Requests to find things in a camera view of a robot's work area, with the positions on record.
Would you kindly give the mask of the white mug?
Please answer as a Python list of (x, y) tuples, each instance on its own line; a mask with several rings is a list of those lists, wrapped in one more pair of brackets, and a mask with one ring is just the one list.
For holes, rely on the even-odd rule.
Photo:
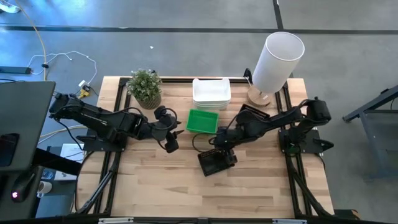
[(37, 189), (37, 198), (42, 198), (45, 194), (49, 193), (52, 189), (52, 184), (46, 181), (40, 181)]

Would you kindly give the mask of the dark grey desk top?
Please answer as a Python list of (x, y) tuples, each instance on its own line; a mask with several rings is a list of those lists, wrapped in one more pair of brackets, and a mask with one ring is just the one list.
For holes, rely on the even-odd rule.
[(53, 81), (0, 84), (0, 136), (19, 135), (11, 164), (0, 166), (0, 172), (26, 170), (31, 165), (54, 89)]

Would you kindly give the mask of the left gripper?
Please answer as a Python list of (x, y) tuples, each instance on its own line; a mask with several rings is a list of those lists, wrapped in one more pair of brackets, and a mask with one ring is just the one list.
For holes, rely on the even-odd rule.
[[(167, 114), (162, 116), (158, 121), (151, 123), (151, 134), (157, 141), (165, 139), (168, 132), (177, 127), (177, 120), (174, 116)], [(174, 131), (172, 134), (176, 138), (179, 134), (182, 134), (184, 130)], [(179, 148), (176, 139), (168, 139), (165, 143), (165, 150), (167, 153), (173, 153)]]

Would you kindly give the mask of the black metal table frame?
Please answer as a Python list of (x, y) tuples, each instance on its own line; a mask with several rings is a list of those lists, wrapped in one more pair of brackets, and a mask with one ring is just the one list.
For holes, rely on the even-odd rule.
[[(219, 126), (227, 126), (239, 112), (249, 84), (237, 79), (231, 84), (231, 101), (219, 111)], [(185, 129), (193, 108), (192, 81), (173, 78), (162, 81), (162, 104), (177, 112)], [(128, 217), (293, 218), (285, 157), (279, 149), (278, 130), (255, 142), (234, 148), (238, 162), (223, 172), (205, 177), (192, 148), (194, 133), (178, 135), (179, 149), (171, 154), (154, 140), (128, 140), (116, 177), (111, 215)], [(82, 207), (99, 183), (104, 153), (95, 152), (83, 165), (77, 187), (77, 205)], [(333, 206), (322, 161), (302, 155), (308, 188), (323, 208)]]

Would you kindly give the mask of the black power strip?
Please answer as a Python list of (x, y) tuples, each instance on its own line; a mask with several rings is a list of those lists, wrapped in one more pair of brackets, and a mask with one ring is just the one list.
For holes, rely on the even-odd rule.
[(12, 74), (30, 74), (32, 69), (30, 67), (7, 67), (0, 66), (0, 73), (12, 73)]

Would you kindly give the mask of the white plastic bin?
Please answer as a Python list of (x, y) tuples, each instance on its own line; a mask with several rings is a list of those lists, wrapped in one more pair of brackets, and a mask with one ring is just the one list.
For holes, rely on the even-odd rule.
[(231, 86), (228, 78), (217, 80), (192, 81), (193, 100), (199, 103), (224, 102), (231, 99)]
[(230, 101), (195, 101), (193, 104), (201, 110), (225, 110)]

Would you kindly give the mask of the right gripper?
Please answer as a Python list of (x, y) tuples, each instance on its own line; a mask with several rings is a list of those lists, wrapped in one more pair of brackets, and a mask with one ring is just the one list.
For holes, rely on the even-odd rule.
[(239, 142), (239, 131), (235, 129), (218, 128), (213, 145), (217, 148), (225, 149), (224, 156), (228, 166), (235, 166), (238, 159), (234, 153), (235, 146)]

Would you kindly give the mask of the black desk support beam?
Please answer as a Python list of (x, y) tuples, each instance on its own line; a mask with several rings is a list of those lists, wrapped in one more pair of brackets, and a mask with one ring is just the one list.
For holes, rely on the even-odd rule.
[(33, 156), (32, 166), (42, 166), (71, 175), (78, 175), (82, 167), (79, 162), (58, 156), (39, 148), (36, 149)]

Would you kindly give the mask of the black computer mouse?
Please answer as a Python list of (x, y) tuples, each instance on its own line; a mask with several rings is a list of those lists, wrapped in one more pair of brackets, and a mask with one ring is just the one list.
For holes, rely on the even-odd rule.
[(20, 203), (28, 197), (34, 179), (35, 173), (32, 170), (25, 171), (17, 177), (11, 188), (13, 202)]

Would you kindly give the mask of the white paper sheet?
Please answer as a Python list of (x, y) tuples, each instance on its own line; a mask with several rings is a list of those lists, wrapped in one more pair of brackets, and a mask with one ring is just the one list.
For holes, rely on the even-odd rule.
[[(82, 163), (85, 157), (85, 152), (80, 148), (83, 148), (84, 144), (63, 144), (62, 150), (60, 152), (60, 156), (66, 159)], [(65, 172), (56, 171), (54, 180), (57, 181), (67, 181), (67, 180), (76, 180), (76, 175), (67, 174)]]

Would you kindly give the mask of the silver metal bracket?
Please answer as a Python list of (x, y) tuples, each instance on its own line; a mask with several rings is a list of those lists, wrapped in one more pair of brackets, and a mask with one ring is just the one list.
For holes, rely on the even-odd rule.
[(300, 219), (276, 218), (272, 220), (272, 224), (308, 224), (308, 223), (306, 220), (300, 220)]
[(132, 224), (134, 223), (133, 217), (108, 217), (100, 218), (98, 224)]

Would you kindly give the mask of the potted green plant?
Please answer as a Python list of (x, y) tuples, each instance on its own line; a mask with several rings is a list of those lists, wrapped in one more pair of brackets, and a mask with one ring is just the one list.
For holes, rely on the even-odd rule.
[(131, 78), (126, 82), (127, 93), (133, 96), (138, 104), (153, 110), (160, 105), (162, 80), (155, 70), (138, 69), (131, 72)]

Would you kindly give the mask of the white shoe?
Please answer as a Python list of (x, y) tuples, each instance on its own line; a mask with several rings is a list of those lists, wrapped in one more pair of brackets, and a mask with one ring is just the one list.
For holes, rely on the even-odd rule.
[(10, 14), (18, 13), (21, 9), (18, 6), (10, 4), (7, 1), (0, 0), (0, 11)]

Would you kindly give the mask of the white shade wooden base lamp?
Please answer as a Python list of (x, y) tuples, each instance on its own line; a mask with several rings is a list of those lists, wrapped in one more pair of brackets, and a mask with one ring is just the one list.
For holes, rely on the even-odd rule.
[(250, 104), (262, 108), (279, 92), (305, 53), (302, 40), (289, 32), (270, 34), (252, 73), (252, 85), (247, 98)]

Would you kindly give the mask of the grey metal cart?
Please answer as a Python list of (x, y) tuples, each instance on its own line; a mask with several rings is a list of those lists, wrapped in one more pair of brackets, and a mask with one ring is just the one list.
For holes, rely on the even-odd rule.
[(398, 162), (392, 162), (394, 156), (398, 157), (398, 110), (380, 109), (394, 101), (398, 102), (398, 85), (383, 90), (373, 100), (342, 117), (346, 123), (356, 118), (361, 120), (377, 167), (370, 179), (398, 177)]

